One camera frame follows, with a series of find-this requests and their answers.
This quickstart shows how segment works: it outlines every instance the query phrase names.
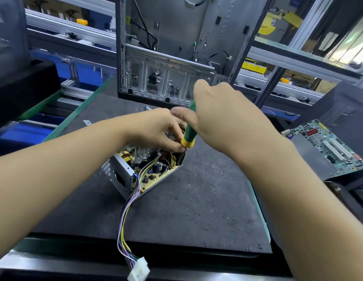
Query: black work surface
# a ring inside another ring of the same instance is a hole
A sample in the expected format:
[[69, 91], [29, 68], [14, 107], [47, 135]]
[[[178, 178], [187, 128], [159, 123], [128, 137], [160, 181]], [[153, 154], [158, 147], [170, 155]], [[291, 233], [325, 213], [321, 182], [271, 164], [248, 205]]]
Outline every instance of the black work surface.
[[[109, 85], [98, 94], [61, 135], [83, 128], [83, 120], [94, 123], [143, 111], [144, 104], [111, 96], [112, 90], [116, 87]], [[116, 239], [124, 203], [98, 170], [33, 232]], [[246, 177], [200, 137], [181, 169], [131, 206], [125, 237], [132, 242], [271, 253]]]

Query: motherboard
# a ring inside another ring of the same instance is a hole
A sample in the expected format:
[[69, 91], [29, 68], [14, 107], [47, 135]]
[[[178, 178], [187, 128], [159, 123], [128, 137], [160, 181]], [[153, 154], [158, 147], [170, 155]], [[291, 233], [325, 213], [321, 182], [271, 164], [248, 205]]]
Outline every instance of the motherboard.
[[296, 134], [304, 136], [327, 160], [334, 165], [340, 176], [363, 169], [363, 159], [341, 141], [319, 120], [314, 119], [293, 129], [282, 132], [284, 137], [292, 139]]

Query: hand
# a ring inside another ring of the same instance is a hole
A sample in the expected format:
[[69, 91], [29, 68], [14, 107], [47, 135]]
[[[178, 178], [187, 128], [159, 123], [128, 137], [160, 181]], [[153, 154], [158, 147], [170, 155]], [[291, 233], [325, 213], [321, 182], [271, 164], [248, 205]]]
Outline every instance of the hand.
[[193, 94], [196, 112], [176, 107], [171, 113], [187, 122], [208, 145], [232, 159], [239, 151], [253, 158], [284, 141], [261, 110], [229, 84], [209, 86], [198, 80]]
[[[126, 144], [146, 148], [155, 147], [176, 153], [185, 151], [185, 148], [180, 144], [183, 138], [180, 126], [185, 128], [186, 123], [172, 116], [166, 108], [132, 113], [112, 120], [120, 121], [121, 130], [119, 131], [125, 137], [123, 139]], [[167, 138], [165, 134], [167, 131], [174, 135], [177, 142]]]

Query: person's right hand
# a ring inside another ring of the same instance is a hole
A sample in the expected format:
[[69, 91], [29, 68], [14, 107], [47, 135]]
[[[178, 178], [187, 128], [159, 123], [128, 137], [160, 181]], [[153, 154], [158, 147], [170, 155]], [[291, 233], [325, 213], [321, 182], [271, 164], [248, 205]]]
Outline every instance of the person's right hand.
[[187, 122], [208, 145], [234, 160], [238, 153], [250, 160], [267, 150], [273, 152], [278, 144], [288, 141], [259, 108], [227, 83], [209, 86], [198, 80], [193, 94], [196, 112], [176, 107], [171, 113]]

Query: power connector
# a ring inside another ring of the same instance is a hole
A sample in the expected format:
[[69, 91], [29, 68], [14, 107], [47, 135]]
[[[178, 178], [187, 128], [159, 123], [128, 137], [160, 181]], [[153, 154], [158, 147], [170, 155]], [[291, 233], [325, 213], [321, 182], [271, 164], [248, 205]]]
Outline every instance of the power connector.
[[127, 280], [144, 281], [148, 277], [149, 273], [150, 269], [148, 267], [148, 263], [146, 262], [145, 258], [142, 257], [136, 261], [135, 266], [127, 277]]

